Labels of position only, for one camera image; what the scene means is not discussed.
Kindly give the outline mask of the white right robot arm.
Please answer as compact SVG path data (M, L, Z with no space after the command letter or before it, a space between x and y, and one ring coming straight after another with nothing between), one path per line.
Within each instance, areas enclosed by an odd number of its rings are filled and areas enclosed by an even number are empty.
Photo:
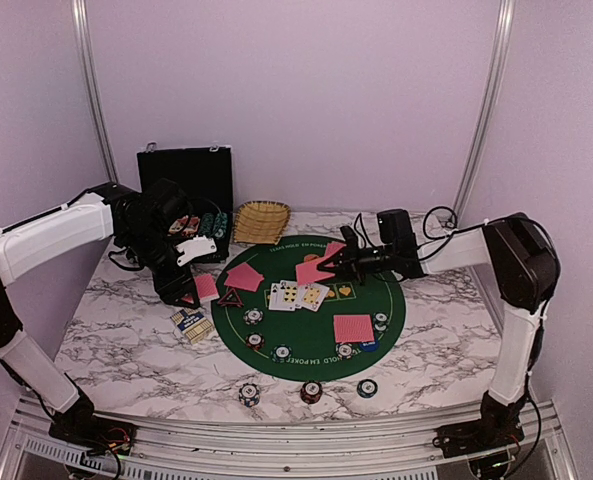
M418 244L410 215L403 209L377 215L381 243L360 245L365 234L344 226L344 247L317 269L362 282L368 275L395 272L405 280L460 268L489 265L503 303L500 353L483 411L471 430L482 448L491 448L510 431L506 412L521 409L532 369L542 349L544 322L558 284L561 265L546 230L519 212Z

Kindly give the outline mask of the red black chip stack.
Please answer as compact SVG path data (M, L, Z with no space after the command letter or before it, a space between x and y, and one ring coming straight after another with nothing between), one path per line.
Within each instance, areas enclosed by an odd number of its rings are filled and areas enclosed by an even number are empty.
M317 403L323 394L322 385L318 381L306 381L300 388L300 398L306 404Z

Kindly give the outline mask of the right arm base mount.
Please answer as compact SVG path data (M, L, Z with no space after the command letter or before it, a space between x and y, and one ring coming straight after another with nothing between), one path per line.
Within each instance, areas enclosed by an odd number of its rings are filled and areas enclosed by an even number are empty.
M485 425L482 419L438 427L432 444L445 458L485 452L519 443L525 438L522 425L512 422L501 427Z

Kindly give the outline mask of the blue beige chip stack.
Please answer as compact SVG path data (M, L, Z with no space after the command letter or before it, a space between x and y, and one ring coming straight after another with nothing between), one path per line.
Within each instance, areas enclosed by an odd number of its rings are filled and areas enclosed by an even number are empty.
M238 390L238 399L248 408L256 406L260 402L260 387L251 381L243 383Z

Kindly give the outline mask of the red playing card deck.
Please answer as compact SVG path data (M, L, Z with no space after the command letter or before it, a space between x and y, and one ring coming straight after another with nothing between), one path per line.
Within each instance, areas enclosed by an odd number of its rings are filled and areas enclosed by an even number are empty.
M209 302L219 298L220 294L212 275L208 273L197 275L194 277L194 283L198 299L201 302Z

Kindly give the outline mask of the blue small blind button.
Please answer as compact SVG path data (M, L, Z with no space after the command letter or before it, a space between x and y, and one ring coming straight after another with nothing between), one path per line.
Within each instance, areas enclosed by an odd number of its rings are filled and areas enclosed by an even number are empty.
M379 342L376 340L371 342L362 342L359 344L359 347L362 351L373 352L379 348Z

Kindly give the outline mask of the dealt cards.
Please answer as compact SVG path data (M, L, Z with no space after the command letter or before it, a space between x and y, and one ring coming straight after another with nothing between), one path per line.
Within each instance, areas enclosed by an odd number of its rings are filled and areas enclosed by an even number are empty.
M371 317L367 314L335 315L333 328L336 343L365 343L374 340Z
M247 262L244 262L227 271L224 285L248 292L256 292L263 281L264 276Z
M331 257L334 254L338 253L341 249L343 249L346 246L345 243L343 242L337 242L337 241L333 241L330 242L325 249L325 256L326 257Z

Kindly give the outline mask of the triangular all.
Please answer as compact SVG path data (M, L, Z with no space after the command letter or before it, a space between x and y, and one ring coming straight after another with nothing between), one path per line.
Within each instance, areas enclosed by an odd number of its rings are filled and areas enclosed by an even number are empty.
M240 298L239 293L235 288L229 288L226 293L218 300L218 304L220 306L234 306L234 307L242 307L243 302Z

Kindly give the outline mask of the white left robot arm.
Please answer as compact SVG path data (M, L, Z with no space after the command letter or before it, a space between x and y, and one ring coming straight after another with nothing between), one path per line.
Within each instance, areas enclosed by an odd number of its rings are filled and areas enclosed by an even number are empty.
M32 270L84 245L112 239L150 271L160 300L182 307L196 294L188 256L173 245L169 229L189 213L190 202L174 182L160 180L143 193L104 183L29 219L0 229L0 361L53 410L82 445L101 438L102 423L77 406L82 395L25 331L7 288Z

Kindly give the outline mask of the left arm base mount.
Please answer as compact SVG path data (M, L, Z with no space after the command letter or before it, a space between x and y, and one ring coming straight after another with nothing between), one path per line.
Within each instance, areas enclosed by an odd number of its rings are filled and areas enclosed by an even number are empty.
M128 422L103 417L93 417L81 425L53 422L49 435L53 438L87 447L95 454L111 450L116 454L129 454L137 427Z

